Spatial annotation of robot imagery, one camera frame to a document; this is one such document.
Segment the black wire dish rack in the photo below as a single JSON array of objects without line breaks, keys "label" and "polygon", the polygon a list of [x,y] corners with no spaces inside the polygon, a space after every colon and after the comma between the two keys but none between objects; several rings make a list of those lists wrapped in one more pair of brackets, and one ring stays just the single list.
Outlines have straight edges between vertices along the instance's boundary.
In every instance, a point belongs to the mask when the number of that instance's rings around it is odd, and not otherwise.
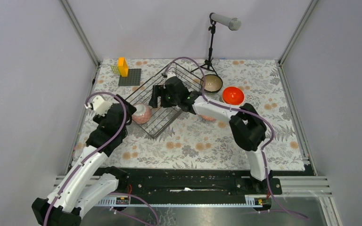
[{"label": "black wire dish rack", "polygon": [[[169,90],[164,88],[166,78],[163,76],[167,66],[160,71],[148,76],[144,83],[133,91],[125,100],[132,104],[153,103],[149,106],[152,112],[148,122],[136,124],[144,131],[148,138],[158,138],[159,135],[177,119],[183,110],[176,105],[170,105],[171,97]],[[169,67],[169,74],[175,74],[189,91],[201,90],[201,78],[188,71],[178,63],[173,63]]]}]

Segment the dark teal bowl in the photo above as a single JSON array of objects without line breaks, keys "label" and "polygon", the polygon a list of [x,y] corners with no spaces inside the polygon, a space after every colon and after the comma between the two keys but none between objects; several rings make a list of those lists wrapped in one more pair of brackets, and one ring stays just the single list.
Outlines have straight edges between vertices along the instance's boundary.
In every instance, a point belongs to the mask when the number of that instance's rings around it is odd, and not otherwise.
[{"label": "dark teal bowl", "polygon": [[223,87],[223,80],[216,74],[207,74],[201,79],[201,86],[205,83],[205,92],[218,93]]}]

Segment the solid orange bowl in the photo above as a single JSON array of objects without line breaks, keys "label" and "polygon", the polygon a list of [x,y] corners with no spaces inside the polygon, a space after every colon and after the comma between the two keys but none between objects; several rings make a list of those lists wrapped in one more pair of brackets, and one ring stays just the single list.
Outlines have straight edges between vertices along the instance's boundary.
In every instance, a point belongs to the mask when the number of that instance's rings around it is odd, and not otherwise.
[{"label": "solid orange bowl", "polygon": [[245,94],[237,87],[226,87],[222,92],[222,98],[231,105],[241,105],[245,101]]}]

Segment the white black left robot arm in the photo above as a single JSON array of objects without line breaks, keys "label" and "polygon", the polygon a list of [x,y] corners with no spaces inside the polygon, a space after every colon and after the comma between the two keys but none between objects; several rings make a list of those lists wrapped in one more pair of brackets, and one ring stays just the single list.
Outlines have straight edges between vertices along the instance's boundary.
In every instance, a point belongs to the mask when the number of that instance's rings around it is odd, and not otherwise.
[{"label": "white black left robot arm", "polygon": [[132,122],[136,108],[120,95],[111,103],[103,92],[90,95],[86,108],[95,112],[97,128],[92,131],[76,164],[60,184],[47,196],[36,198],[32,210],[41,226],[78,226],[89,210],[110,192],[127,189],[126,172],[116,167],[106,168],[101,178],[90,187],[87,183],[98,168],[127,136],[126,126]]}]

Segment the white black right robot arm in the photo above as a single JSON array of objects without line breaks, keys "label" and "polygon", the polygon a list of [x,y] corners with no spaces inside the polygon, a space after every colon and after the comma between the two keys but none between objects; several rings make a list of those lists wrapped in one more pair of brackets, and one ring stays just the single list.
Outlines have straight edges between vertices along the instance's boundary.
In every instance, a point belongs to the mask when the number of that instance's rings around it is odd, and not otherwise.
[{"label": "white black right robot arm", "polygon": [[177,106],[187,113],[227,122],[235,143],[247,152],[253,191],[263,194],[270,188],[271,170],[263,150],[268,145],[264,140],[271,126],[251,104],[245,103],[240,107],[227,105],[207,97],[203,92],[188,90],[178,77],[167,77],[164,83],[152,86],[149,106]]}]

